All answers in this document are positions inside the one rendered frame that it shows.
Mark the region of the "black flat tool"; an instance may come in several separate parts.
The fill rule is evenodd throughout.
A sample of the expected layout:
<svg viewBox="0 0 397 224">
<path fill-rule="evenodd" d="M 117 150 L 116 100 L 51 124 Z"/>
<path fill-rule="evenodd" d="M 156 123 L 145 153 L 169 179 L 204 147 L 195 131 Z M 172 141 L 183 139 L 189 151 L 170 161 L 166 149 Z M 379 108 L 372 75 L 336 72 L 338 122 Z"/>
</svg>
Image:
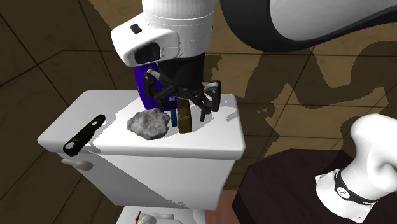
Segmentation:
<svg viewBox="0 0 397 224">
<path fill-rule="evenodd" d="M 77 134 L 63 145 L 63 151 L 70 157 L 76 156 L 82 148 L 91 140 L 95 131 L 105 122 L 106 116 L 99 114 L 88 122 Z"/>
</svg>

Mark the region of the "blue container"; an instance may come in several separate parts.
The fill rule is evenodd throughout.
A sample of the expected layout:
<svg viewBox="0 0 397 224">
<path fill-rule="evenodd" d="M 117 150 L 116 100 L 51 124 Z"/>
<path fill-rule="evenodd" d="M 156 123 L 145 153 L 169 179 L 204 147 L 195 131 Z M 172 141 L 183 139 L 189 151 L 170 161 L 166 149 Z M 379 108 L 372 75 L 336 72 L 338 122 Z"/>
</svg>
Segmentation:
<svg viewBox="0 0 397 224">
<path fill-rule="evenodd" d="M 137 86 L 137 91 L 145 109 L 147 110 L 159 107 L 159 105 L 153 100 L 153 98 L 146 97 L 144 94 L 143 74 L 149 68 L 158 71 L 158 65 L 156 63 L 145 64 L 134 68 L 134 78 Z"/>
</svg>

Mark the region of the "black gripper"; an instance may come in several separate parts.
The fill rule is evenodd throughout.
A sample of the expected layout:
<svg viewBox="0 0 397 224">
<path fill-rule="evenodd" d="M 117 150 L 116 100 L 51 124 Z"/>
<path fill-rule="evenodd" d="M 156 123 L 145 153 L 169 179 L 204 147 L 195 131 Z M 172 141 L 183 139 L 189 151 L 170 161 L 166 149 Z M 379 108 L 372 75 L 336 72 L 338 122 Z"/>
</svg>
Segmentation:
<svg viewBox="0 0 397 224">
<path fill-rule="evenodd" d="M 144 105 L 146 110 L 159 108 L 161 111 L 176 110 L 174 94 L 181 87 L 181 98 L 191 100 L 201 109 L 200 121 L 211 112 L 218 112 L 221 98 L 221 82 L 203 82 L 205 53 L 194 57 L 175 58 L 158 63 L 159 72 L 149 68 L 143 74 L 145 97 L 153 103 Z M 155 82 L 160 81 L 162 89 Z"/>
</svg>

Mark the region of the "grey rock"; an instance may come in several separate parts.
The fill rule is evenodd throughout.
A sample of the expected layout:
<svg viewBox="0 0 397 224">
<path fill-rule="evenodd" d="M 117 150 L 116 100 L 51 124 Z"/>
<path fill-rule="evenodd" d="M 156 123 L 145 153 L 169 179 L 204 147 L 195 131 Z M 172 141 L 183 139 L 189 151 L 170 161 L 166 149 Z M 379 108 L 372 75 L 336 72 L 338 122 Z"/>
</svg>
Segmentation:
<svg viewBox="0 0 397 224">
<path fill-rule="evenodd" d="M 137 112 L 127 121 L 127 129 L 146 140 L 164 137 L 171 118 L 159 108 Z"/>
</svg>

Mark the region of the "white toilet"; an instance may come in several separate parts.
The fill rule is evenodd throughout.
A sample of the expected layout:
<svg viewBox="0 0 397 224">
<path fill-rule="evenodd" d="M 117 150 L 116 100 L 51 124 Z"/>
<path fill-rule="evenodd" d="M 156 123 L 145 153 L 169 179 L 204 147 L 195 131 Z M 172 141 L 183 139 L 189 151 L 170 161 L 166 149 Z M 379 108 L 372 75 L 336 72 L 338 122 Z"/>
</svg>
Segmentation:
<svg viewBox="0 0 397 224">
<path fill-rule="evenodd" d="M 192 132 L 169 127 L 164 137 L 146 140 L 127 129 L 144 110 L 135 90 L 83 92 L 39 137 L 38 143 L 62 157 L 123 211 L 116 224 L 205 224 L 205 212 L 219 197 L 236 160 L 245 150 L 237 102 L 221 96 L 218 112 L 200 121 L 191 106 Z M 74 157 L 63 145 L 99 114 L 105 122 Z"/>
</svg>

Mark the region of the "blue lighter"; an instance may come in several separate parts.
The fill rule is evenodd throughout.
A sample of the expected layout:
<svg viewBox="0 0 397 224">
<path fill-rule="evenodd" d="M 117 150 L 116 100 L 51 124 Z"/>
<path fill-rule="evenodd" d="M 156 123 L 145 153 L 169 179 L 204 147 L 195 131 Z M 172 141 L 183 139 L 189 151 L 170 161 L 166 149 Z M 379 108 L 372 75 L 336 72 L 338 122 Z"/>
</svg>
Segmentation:
<svg viewBox="0 0 397 224">
<path fill-rule="evenodd" d="M 169 109 L 171 115 L 171 123 L 173 127 L 178 126 L 177 106 L 175 97 L 169 97 Z"/>
</svg>

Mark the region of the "brown block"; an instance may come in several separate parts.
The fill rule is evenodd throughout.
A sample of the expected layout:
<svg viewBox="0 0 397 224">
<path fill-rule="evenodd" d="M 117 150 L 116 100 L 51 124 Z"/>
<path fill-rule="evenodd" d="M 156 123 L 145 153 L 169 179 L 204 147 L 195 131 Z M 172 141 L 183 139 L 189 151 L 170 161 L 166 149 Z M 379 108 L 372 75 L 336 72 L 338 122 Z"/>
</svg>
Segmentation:
<svg viewBox="0 0 397 224">
<path fill-rule="evenodd" d="M 177 120 L 179 133 L 192 132 L 192 116 L 188 100 L 177 98 Z"/>
</svg>

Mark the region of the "dark brown robot stand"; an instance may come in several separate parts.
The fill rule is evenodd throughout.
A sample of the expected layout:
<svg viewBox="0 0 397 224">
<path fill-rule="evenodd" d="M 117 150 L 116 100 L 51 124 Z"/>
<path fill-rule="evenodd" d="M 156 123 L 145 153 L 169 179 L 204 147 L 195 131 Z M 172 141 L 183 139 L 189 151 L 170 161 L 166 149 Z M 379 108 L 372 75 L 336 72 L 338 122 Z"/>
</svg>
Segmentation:
<svg viewBox="0 0 397 224">
<path fill-rule="evenodd" d="M 250 165 L 232 208 L 240 224 L 357 224 L 323 206 L 315 177 L 345 167 L 344 151 L 289 149 Z"/>
</svg>

